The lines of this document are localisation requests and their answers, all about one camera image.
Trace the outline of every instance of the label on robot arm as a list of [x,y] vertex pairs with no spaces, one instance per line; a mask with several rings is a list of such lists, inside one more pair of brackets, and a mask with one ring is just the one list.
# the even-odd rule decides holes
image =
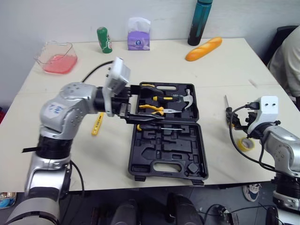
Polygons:
[[45,109],[44,116],[50,119],[58,117],[65,108],[65,105],[59,104],[57,102],[51,102]]

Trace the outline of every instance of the pliers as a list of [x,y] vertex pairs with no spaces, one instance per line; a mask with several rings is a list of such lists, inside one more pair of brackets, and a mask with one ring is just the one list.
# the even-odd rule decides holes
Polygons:
[[161,116],[164,115],[164,113],[181,113],[182,111],[179,110],[174,110],[174,109],[164,109],[162,106],[161,107],[156,107],[154,105],[139,105],[140,109],[153,109],[155,112],[152,112],[152,114],[157,114],[159,113]]

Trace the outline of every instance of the screwdriver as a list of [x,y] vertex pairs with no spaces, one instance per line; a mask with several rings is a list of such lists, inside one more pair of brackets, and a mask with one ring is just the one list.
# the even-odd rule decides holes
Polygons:
[[231,107],[229,107],[228,99],[227,99],[226,95],[225,95],[225,101],[226,101],[226,113],[232,113],[233,109]]
[[225,102],[226,102],[226,120],[227,120],[227,123],[229,123],[230,116],[231,116],[231,113],[233,112],[233,109],[231,107],[229,107],[228,99],[227,99],[226,95],[225,95]]
[[183,130],[181,128],[164,128],[161,126],[154,126],[154,125],[149,125],[149,124],[138,124],[136,126],[136,129],[138,131],[143,131],[143,130]]

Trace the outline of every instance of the green bottle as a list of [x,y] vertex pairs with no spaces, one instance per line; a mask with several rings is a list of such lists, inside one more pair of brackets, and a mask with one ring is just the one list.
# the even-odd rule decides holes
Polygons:
[[111,53],[112,43],[109,38],[107,29],[105,27],[99,27],[97,29],[98,41],[103,53]]

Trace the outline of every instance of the person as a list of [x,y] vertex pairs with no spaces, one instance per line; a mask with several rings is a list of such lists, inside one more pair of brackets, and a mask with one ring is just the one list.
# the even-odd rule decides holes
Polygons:
[[300,26],[283,41],[267,67],[300,110]]
[[261,187],[261,184],[249,184],[242,186],[245,198],[250,202],[255,202],[258,198],[259,188]]

